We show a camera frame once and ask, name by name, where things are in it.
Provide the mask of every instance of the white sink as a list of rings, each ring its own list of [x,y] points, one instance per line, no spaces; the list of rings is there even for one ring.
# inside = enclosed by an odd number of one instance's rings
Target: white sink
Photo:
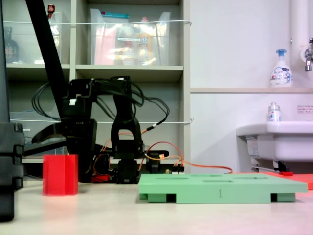
[[[239,127],[249,155],[274,161],[313,161],[313,122],[282,121]]]

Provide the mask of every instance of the green tray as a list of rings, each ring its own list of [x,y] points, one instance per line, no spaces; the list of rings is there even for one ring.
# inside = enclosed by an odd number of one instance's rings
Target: green tray
[[[139,197],[148,202],[294,202],[308,184],[265,174],[142,174]]]

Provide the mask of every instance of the table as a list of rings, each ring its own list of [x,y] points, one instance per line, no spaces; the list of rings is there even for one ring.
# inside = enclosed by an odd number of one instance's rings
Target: table
[[[0,235],[313,235],[313,191],[295,203],[146,203],[137,185],[80,184],[79,194],[42,196],[42,182],[16,193],[16,218]]]

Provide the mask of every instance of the clear plastic container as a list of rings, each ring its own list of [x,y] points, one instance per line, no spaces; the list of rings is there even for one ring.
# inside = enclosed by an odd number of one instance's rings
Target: clear plastic container
[[[22,111],[22,112],[10,112],[11,122],[20,123],[23,125],[23,131],[25,136],[25,147],[31,144],[32,138],[41,130],[45,129],[49,125],[53,124],[52,119],[43,117],[37,114],[35,111]],[[49,142],[59,141],[63,138],[52,138],[46,140],[40,144],[35,144],[40,146],[41,144],[46,144]],[[64,154],[64,148],[52,149],[43,153],[35,154],[35,156],[42,156],[43,154]]]
[[[121,23],[105,24],[99,10],[90,11],[91,22],[99,23],[91,25],[91,64],[169,65],[168,22],[126,24],[125,19],[118,19]],[[169,19],[170,12],[160,18]]]
[[[68,23],[68,19],[62,12],[53,13],[50,27],[61,63],[69,64],[70,25],[57,23]],[[4,31],[7,31],[6,33],[11,31],[10,37],[6,37],[4,40],[5,44],[13,44],[16,47],[15,51],[17,51],[17,55],[11,56],[8,59],[8,54],[12,53],[12,48],[6,46],[8,63],[44,64],[37,37],[31,23],[4,22]]]

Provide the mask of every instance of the white pump bottle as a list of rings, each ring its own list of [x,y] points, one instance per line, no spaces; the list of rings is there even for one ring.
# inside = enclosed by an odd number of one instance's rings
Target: white pump bottle
[[[270,87],[292,87],[293,86],[293,75],[290,67],[287,65],[284,59],[284,53],[287,51],[285,49],[279,49],[276,53],[279,56],[279,60],[274,67],[272,72],[269,86]]]

